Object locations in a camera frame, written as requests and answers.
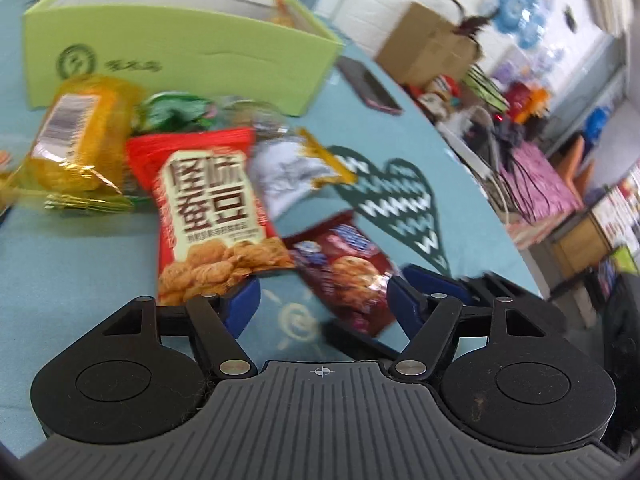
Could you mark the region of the orange-yellow cake packet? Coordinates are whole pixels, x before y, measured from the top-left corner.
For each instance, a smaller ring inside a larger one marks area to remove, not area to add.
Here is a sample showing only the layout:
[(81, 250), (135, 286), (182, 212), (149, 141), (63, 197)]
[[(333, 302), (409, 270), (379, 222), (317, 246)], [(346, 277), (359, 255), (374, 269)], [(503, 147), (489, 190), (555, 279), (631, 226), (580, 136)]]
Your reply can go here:
[(47, 210), (132, 211), (125, 148), (144, 97), (138, 84), (112, 76), (64, 81), (25, 158), (1, 180), (2, 200)]

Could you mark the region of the dark red cookie packet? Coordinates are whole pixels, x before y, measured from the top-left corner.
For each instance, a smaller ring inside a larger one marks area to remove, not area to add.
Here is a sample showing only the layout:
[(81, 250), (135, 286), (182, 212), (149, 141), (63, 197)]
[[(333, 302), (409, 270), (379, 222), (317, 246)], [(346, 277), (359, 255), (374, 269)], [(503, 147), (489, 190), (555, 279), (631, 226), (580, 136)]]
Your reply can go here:
[(354, 330), (375, 337), (395, 321), (386, 294), (396, 268), (354, 217), (352, 210), (341, 211), (285, 237), (284, 244), (322, 304)]

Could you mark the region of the dark green heart mat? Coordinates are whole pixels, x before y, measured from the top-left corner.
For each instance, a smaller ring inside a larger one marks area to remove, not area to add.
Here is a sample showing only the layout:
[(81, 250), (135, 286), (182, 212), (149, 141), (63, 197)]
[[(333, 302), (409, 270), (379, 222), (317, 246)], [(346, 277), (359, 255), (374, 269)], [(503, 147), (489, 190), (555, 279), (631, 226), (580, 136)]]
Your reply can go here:
[(391, 158), (379, 167), (344, 146), (332, 146), (330, 152), (357, 177), (353, 184), (340, 184), (338, 195), (440, 274), (450, 276), (436, 200), (422, 171), (402, 158)]

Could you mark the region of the black smartphone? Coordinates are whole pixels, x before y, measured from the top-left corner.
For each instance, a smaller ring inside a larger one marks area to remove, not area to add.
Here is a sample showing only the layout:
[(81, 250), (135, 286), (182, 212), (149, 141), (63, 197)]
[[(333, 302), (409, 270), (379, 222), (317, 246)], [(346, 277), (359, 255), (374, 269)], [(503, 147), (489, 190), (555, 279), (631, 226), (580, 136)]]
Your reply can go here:
[(341, 56), (335, 66), (365, 106), (389, 115), (402, 114), (404, 110), (363, 62)]

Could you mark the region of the green wrapped snack packet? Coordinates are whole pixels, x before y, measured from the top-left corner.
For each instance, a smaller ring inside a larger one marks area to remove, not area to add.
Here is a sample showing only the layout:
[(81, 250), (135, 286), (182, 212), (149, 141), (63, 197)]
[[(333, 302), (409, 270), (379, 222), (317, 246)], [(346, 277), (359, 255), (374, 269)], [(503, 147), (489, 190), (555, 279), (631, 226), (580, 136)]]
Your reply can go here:
[(182, 91), (149, 96), (137, 106), (132, 123), (135, 134), (212, 131), (220, 124), (215, 101)]

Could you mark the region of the blue paper fan decoration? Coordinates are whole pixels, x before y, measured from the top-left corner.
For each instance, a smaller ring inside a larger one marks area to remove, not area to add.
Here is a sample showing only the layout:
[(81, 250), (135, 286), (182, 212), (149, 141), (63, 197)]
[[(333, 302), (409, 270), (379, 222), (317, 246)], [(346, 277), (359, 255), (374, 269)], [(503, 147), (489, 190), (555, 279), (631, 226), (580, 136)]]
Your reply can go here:
[(534, 50), (544, 39), (555, 0), (483, 0), (497, 32), (510, 36), (523, 51)]

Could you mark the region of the white printed snack packet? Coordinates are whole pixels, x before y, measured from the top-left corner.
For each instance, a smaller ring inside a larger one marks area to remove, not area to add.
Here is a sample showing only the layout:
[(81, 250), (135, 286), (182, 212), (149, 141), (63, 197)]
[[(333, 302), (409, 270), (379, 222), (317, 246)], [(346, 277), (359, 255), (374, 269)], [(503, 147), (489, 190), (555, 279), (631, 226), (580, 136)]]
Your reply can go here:
[(351, 185), (358, 180), (304, 128), (280, 136), (258, 136), (248, 176), (270, 220), (326, 185)]

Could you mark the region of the red broad bean snack bag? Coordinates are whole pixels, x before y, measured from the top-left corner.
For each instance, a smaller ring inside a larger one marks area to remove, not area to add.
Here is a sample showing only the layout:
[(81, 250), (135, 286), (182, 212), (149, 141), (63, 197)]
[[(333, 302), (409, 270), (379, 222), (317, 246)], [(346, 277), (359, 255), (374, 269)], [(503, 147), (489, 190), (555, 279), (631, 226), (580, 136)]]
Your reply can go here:
[(136, 136), (129, 168), (160, 214), (157, 298), (178, 306), (222, 295), (294, 262), (248, 176), (250, 128)]

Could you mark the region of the brown cardboard box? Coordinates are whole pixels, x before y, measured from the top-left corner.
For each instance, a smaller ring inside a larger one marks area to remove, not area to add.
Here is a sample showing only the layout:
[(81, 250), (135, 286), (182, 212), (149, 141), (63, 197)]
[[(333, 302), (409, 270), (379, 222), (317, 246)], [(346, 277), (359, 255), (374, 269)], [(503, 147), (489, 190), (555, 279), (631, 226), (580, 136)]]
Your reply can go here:
[(375, 62), (402, 86), (424, 87), (436, 76), (458, 81), (483, 51), (437, 12), (412, 2), (378, 51)]

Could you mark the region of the green cardboard storage box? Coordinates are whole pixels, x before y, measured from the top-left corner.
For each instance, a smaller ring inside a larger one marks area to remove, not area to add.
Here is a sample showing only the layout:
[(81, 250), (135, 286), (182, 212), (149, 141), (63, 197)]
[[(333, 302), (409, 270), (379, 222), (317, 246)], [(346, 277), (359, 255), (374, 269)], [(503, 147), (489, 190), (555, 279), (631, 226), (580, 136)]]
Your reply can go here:
[(297, 0), (39, 0), (23, 15), (32, 107), (50, 105), (65, 79), (101, 74), (302, 116), (342, 50)]

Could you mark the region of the clear round pastry packet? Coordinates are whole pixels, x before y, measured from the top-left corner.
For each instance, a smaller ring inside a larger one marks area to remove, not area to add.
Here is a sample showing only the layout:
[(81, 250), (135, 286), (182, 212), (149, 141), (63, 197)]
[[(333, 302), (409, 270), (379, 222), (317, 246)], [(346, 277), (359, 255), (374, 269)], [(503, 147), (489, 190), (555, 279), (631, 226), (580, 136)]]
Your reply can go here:
[(290, 121), (266, 101), (224, 96), (217, 102), (221, 122), (229, 128), (252, 128), (257, 139), (271, 139), (294, 133)]

